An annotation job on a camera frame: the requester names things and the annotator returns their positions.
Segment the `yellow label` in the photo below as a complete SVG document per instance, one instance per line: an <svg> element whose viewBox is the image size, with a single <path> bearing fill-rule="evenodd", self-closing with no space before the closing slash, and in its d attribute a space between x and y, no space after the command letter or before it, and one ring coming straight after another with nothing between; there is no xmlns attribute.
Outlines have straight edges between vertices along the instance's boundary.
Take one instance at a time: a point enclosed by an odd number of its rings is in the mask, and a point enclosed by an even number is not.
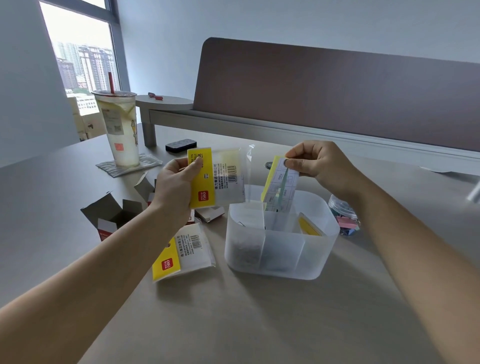
<svg viewBox="0 0 480 364"><path fill-rule="evenodd" d="M192 181L192 196L190 208L215 206L215 183L211 148L196 148L188 150L188 164L197 157L202 157L204 164L200 173Z"/></svg>
<svg viewBox="0 0 480 364"><path fill-rule="evenodd" d="M175 237L170 240L168 246L162 251L162 254L152 265L153 282L162 279L172 273L180 270L179 254L177 252L177 243Z"/></svg>
<svg viewBox="0 0 480 364"><path fill-rule="evenodd" d="M273 158L272 167L270 168L270 172L268 173L268 177L267 177L267 182L265 183L264 191L262 192L262 196L261 196L262 202L266 202L264 201L265 195L267 194L268 189L270 188L270 184L272 183L272 179L273 179L273 176L275 175L275 170L276 170L276 167L278 166L278 161L280 160L280 158L282 157L275 156Z"/></svg>
<svg viewBox="0 0 480 364"><path fill-rule="evenodd" d="M321 230L302 213L299 214L299 225L304 234L322 236Z"/></svg>

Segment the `forearm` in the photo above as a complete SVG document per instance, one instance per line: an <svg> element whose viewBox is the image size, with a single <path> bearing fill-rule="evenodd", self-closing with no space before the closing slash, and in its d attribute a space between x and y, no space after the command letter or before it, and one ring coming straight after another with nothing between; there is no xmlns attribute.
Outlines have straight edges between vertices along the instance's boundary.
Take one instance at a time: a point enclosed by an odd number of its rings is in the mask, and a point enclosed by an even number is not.
<svg viewBox="0 0 480 364"><path fill-rule="evenodd" d="M475 267L372 182L351 205L390 274L442 355L480 357L480 276Z"/></svg>
<svg viewBox="0 0 480 364"><path fill-rule="evenodd" d="M174 229L166 213L147 209L2 308L0 356L12 363L76 363L133 292Z"/></svg>

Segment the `round white shelf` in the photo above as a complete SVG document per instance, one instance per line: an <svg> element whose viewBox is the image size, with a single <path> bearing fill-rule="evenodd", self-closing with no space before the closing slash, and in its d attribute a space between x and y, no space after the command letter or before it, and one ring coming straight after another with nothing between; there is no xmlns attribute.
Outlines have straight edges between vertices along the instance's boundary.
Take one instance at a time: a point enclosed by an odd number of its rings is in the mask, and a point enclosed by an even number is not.
<svg viewBox="0 0 480 364"><path fill-rule="evenodd" d="M150 110L181 111L193 108L193 100L174 96L163 96L163 100L155 100L148 95L137 95L135 100L138 107Z"/></svg>

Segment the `brown partition panel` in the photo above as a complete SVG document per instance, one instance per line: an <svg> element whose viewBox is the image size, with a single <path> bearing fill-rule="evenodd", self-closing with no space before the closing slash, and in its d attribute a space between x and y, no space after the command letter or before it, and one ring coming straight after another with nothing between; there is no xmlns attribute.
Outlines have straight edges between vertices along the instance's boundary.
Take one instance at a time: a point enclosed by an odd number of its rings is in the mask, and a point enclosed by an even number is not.
<svg viewBox="0 0 480 364"><path fill-rule="evenodd" d="M480 151L480 64L210 38L193 109Z"/></svg>

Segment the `wall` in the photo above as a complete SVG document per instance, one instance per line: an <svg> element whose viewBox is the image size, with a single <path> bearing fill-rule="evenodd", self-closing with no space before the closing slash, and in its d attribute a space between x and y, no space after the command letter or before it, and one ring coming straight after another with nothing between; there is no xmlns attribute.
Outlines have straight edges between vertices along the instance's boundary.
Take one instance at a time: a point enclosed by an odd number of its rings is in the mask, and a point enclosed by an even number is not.
<svg viewBox="0 0 480 364"><path fill-rule="evenodd" d="M38 1L3 1L0 34L0 167L78 142Z"/></svg>
<svg viewBox="0 0 480 364"><path fill-rule="evenodd" d="M480 62L478 0L118 0L131 89L192 98L211 36Z"/></svg>

